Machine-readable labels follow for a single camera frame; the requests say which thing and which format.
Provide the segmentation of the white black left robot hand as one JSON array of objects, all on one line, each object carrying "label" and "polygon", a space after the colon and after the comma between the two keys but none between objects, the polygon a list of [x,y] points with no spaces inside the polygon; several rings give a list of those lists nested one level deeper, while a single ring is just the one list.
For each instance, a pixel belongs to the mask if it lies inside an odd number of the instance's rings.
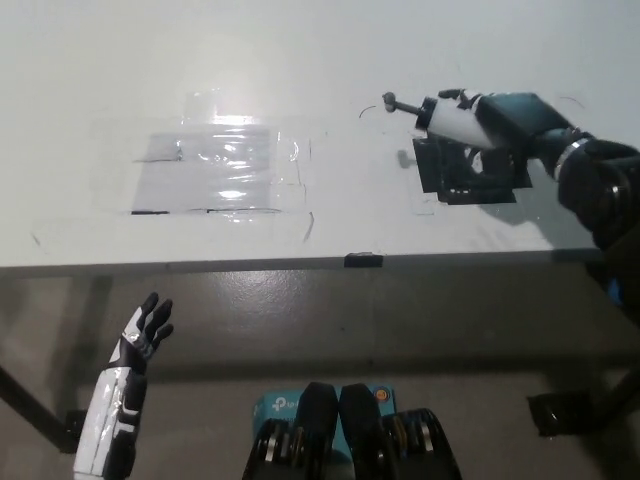
[{"label": "white black left robot hand", "polygon": [[174,326],[173,302],[155,292],[141,303],[101,371],[87,410],[73,465],[75,479],[126,479],[136,458],[147,392],[148,363]]}]

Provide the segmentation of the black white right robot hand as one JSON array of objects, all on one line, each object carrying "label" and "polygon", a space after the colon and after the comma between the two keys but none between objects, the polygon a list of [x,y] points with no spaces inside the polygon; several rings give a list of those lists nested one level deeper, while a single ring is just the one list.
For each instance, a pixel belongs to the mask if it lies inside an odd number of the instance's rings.
[{"label": "black white right robot hand", "polygon": [[447,89],[438,97],[471,111],[491,139],[527,159],[540,160],[547,170],[555,168],[572,143],[590,136],[535,93]]}]

